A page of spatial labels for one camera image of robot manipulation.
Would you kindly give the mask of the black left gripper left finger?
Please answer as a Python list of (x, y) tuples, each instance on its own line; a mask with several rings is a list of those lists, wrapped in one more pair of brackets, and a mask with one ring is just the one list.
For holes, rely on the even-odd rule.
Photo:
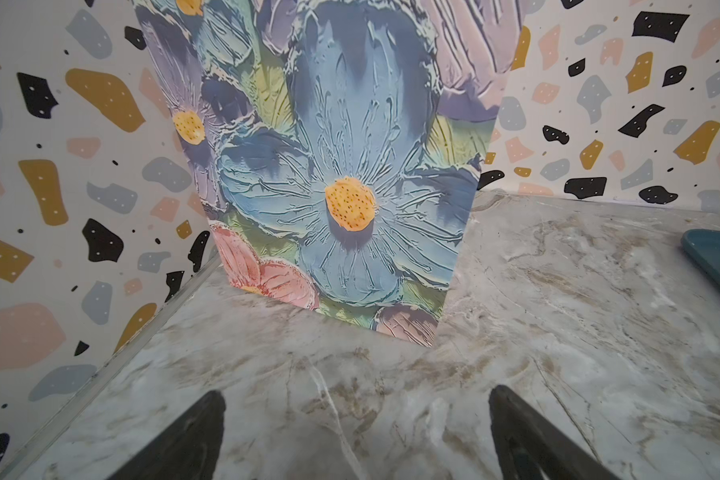
[(211, 479), (224, 435), (222, 393), (205, 393), (109, 480)]

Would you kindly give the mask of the floral paper gift bag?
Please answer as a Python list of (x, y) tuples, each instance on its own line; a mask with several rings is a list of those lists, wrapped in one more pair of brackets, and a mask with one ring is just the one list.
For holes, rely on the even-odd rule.
[(524, 1), (138, 1), (232, 286), (434, 342)]

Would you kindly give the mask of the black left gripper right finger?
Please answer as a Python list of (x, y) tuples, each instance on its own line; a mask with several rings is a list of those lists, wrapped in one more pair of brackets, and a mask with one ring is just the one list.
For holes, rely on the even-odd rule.
[(615, 475), (506, 385), (489, 396), (491, 433), (505, 479), (613, 479)]

